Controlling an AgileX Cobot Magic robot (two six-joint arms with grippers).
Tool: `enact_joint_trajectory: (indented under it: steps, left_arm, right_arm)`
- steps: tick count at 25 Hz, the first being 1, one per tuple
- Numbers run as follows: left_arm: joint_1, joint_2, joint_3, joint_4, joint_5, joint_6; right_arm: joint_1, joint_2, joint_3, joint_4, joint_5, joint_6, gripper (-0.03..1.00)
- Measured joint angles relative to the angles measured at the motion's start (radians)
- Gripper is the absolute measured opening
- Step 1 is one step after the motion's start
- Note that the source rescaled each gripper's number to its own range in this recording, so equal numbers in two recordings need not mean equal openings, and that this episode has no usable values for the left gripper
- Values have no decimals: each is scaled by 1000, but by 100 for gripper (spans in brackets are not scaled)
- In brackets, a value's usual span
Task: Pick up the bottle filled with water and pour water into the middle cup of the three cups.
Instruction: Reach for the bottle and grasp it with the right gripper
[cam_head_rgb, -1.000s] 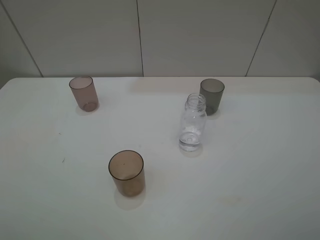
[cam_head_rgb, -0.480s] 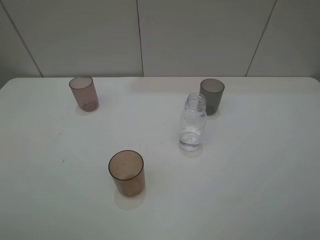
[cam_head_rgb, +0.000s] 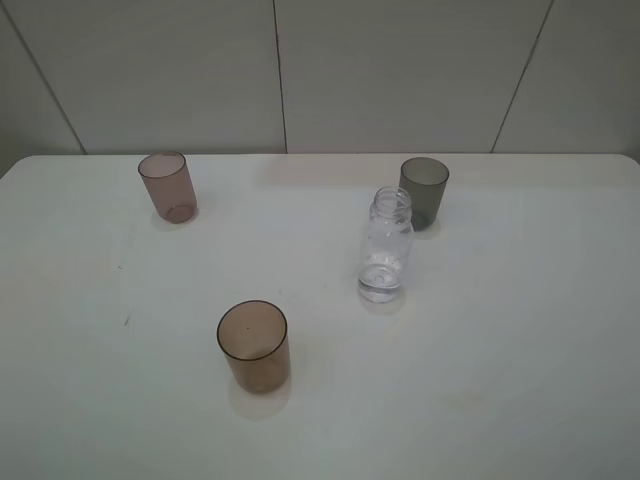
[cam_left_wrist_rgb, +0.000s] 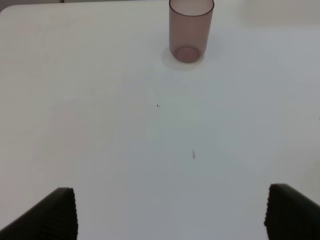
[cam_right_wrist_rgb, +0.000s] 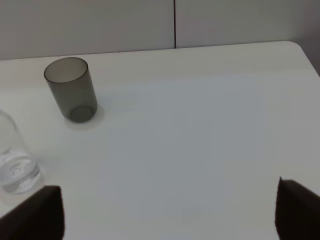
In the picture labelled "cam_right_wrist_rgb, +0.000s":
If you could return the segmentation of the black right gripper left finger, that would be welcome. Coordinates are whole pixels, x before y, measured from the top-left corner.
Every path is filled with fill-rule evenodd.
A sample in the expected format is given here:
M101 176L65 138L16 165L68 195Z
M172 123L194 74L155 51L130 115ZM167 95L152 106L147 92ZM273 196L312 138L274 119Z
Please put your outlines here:
M0 218L2 240L62 240L65 211L62 190L46 185Z

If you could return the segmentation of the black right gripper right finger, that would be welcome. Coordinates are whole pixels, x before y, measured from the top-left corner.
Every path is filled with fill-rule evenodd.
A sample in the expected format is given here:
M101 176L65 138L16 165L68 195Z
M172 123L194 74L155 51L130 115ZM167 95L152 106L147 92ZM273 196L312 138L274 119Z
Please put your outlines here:
M320 196L290 179L279 179L275 228L281 240L320 238Z

